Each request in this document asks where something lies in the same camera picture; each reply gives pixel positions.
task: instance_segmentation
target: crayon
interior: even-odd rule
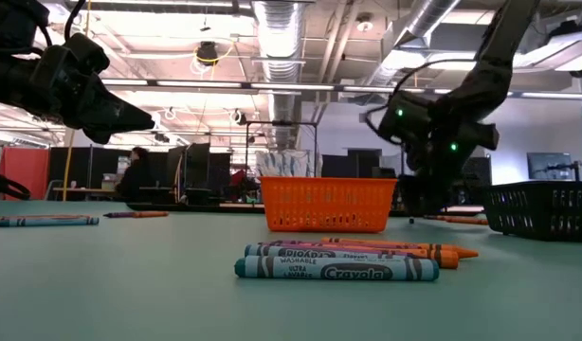
[[[159,212],[159,211],[113,212],[106,213],[103,216],[107,218],[156,218],[156,217],[167,217],[169,216],[169,212]]]
[[[410,246],[410,248],[425,249],[425,250],[448,250],[457,252],[458,256],[463,258],[478,257],[479,253],[474,250],[464,249],[460,246],[448,245],[448,244],[436,244],[436,243],[426,243],[426,242],[393,242],[393,241],[375,241],[375,240],[354,240],[354,239],[344,239],[344,238],[323,238],[323,242],[341,242],[348,244],[369,244],[369,245],[381,245],[383,247],[391,248],[406,248],[402,245]]]
[[[301,245],[259,245],[249,244],[245,248],[245,256],[272,256],[296,258],[345,258],[355,260],[391,259],[403,260],[407,255],[388,255],[376,250],[352,251],[326,247],[311,247]]]
[[[352,260],[247,256],[234,264],[240,278],[299,278],[347,280],[435,280],[439,267],[432,260]]]
[[[100,223],[97,217],[78,218],[15,218],[0,219],[0,227],[30,227],[30,226],[71,226],[71,225],[96,225]]]
[[[489,224],[489,222],[486,219],[477,217],[425,216],[424,218],[431,220],[440,220],[455,224],[483,224],[483,225]]]
[[[354,250],[359,252],[365,251],[379,251],[386,255],[403,255],[409,258],[430,259],[436,260],[442,269],[457,269],[460,264],[460,259],[457,252],[449,250],[426,250],[426,249],[395,249],[389,248],[385,245],[381,247],[365,246],[363,244],[347,244],[347,243],[327,243],[327,242],[300,242],[287,241],[291,243],[284,243],[282,241],[274,242],[274,245],[301,245],[310,247],[325,247],[325,248],[342,248],[346,250]]]

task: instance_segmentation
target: cable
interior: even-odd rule
[[[51,36],[48,34],[46,27],[38,26],[38,29],[40,29],[43,35],[45,36],[46,47],[53,46],[53,41],[51,40]]]
[[[79,0],[79,2],[76,3],[76,6],[74,6],[72,11],[70,11],[70,15],[67,17],[67,21],[65,22],[64,27],[64,38],[66,41],[70,39],[70,32],[72,31],[72,24],[74,23],[74,18],[76,18],[76,16],[79,15],[82,6],[84,6],[85,2],[86,0]]]

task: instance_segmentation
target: table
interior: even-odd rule
[[[55,192],[64,192],[64,188],[54,188]],[[84,200],[89,201],[91,197],[118,197],[118,193],[114,189],[105,188],[67,188],[68,193],[82,193],[84,194]]]
[[[0,214],[124,210],[0,202]],[[0,341],[582,340],[582,244],[486,226],[390,219],[384,234],[361,236],[481,252],[433,283],[234,276],[247,243],[322,236],[269,233],[259,214],[0,229]]]

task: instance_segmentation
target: fluorescent light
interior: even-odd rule
[[[582,55],[574,60],[561,65],[556,71],[581,71],[582,70]]]
[[[287,91],[287,90],[260,90],[260,95],[289,95],[301,96],[301,91]]]
[[[144,80],[117,80],[117,79],[107,79],[101,80],[104,85],[148,85],[147,81]]]
[[[13,142],[14,140],[13,136],[0,132],[0,141]]]
[[[426,58],[418,52],[408,52],[401,50],[392,50],[381,63],[380,67],[385,70],[398,70],[402,68],[414,68],[423,65]]]
[[[380,94],[389,94],[394,90],[393,88],[376,88],[373,86],[344,86],[344,91],[349,92],[374,92]]]
[[[332,91],[333,85],[325,84],[286,84],[286,83],[252,83],[253,89],[266,90],[312,90],[312,91]]]
[[[129,4],[129,5],[155,5],[155,6],[204,6],[204,7],[223,7],[231,8],[231,2],[223,1],[159,1],[159,0],[93,0],[93,3],[112,3],[112,4]],[[239,8],[247,9],[248,5],[239,4]]]
[[[244,132],[211,132],[211,136],[245,136],[246,133]]]
[[[211,87],[211,88],[240,88],[239,82],[227,81],[157,81],[161,86],[183,86],[183,87]]]
[[[582,94],[564,94],[564,93],[522,93],[520,96],[524,99],[581,99]]]

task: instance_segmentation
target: orange crayon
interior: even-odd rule
[[[371,247],[385,247],[385,248],[400,248],[400,249],[423,249],[428,251],[453,251],[458,254],[460,259],[478,257],[479,253],[474,250],[464,249],[460,246],[448,245],[448,244],[436,244],[436,243],[426,243],[426,242],[394,242],[394,241],[375,241],[375,240],[355,240],[355,239],[345,239],[345,238],[323,238],[323,242],[339,242],[342,244],[353,244]]]
[[[427,216],[426,219],[442,220],[456,224],[489,224],[486,219],[475,217]]]
[[[388,248],[384,245],[382,247],[372,247],[372,246],[361,246],[357,244],[347,244],[347,243],[327,243],[327,242],[299,242],[296,245],[305,246],[317,246],[317,247],[330,247],[330,248],[342,248],[348,250],[375,250],[380,251],[382,254],[386,255],[407,255],[409,257],[436,260],[442,269],[457,269],[460,263],[460,258],[457,252],[449,250],[425,250],[425,249],[397,249]]]

